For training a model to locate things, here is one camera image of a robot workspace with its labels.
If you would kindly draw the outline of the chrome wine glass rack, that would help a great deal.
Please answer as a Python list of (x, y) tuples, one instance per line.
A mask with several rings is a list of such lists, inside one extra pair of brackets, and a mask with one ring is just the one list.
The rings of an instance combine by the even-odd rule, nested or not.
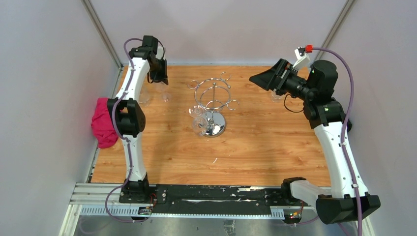
[(208, 128), (203, 137), (215, 138), (224, 133), (227, 127), (226, 119), (222, 114), (223, 110), (234, 111), (232, 103), (239, 102), (232, 98), (230, 73), (223, 71), (219, 77), (212, 77), (202, 81), (191, 80), (187, 87), (193, 90), (195, 105), (201, 106), (206, 111)]

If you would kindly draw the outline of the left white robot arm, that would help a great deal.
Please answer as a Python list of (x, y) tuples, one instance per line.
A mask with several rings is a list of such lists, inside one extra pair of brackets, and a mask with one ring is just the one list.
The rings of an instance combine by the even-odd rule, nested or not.
[(127, 72), (115, 98), (107, 102), (107, 108), (116, 134), (122, 141), (126, 160), (126, 177), (120, 188), (121, 203), (147, 203), (156, 200), (143, 162), (142, 133), (146, 125), (145, 114), (139, 97), (144, 82), (167, 86), (167, 60), (165, 47), (154, 36), (145, 35), (141, 45), (130, 50), (125, 41), (124, 52), (129, 60)]

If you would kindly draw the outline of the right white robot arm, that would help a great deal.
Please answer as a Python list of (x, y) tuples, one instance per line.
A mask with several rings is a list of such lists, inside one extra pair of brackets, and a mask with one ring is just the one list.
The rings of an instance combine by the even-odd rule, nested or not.
[(359, 221), (381, 206), (380, 198), (369, 193), (358, 173), (347, 136), (350, 122), (332, 96), (337, 79), (336, 65), (330, 61), (314, 62), (304, 79), (284, 59), (249, 78), (264, 90), (303, 101), (303, 114), (326, 159), (331, 189), (326, 191), (303, 177), (292, 177), (283, 180), (281, 199), (290, 206), (303, 201), (314, 207), (325, 224)]

